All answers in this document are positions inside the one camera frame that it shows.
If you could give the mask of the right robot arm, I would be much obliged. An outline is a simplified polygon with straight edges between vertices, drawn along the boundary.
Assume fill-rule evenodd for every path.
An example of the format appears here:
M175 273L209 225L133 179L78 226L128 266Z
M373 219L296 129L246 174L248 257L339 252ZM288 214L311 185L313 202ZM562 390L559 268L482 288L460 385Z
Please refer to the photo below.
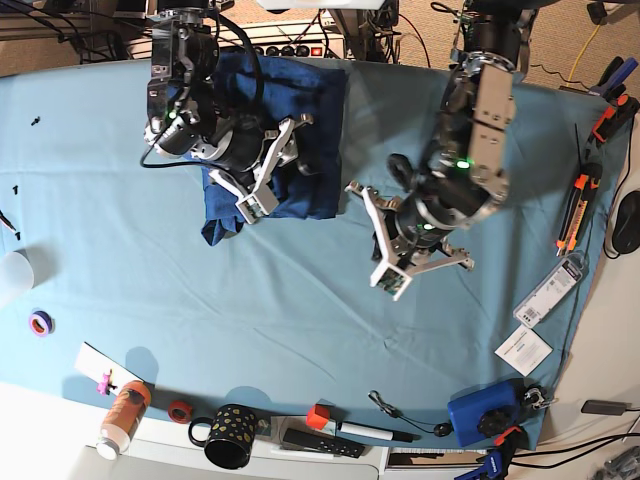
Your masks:
M305 176L314 174L296 137L313 117L268 120L265 77L246 32L211 1L160 1L157 12L147 84L147 149L167 157L168 168L204 168L213 182L240 198L267 186L273 173L288 165ZM238 37L248 57L255 87L247 100L232 101L215 79L221 28Z

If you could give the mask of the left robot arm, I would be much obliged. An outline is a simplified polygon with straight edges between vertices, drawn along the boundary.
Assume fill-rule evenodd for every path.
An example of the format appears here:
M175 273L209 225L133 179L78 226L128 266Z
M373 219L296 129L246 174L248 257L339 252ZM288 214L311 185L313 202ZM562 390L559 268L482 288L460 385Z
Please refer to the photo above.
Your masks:
M383 200L351 182L374 225L375 276L406 277L451 264L470 269L467 252L447 243L505 202L506 130L515 116L513 82L524 78L541 1L467 1L456 16L453 62L431 140L417 165L394 153L387 168L406 196Z

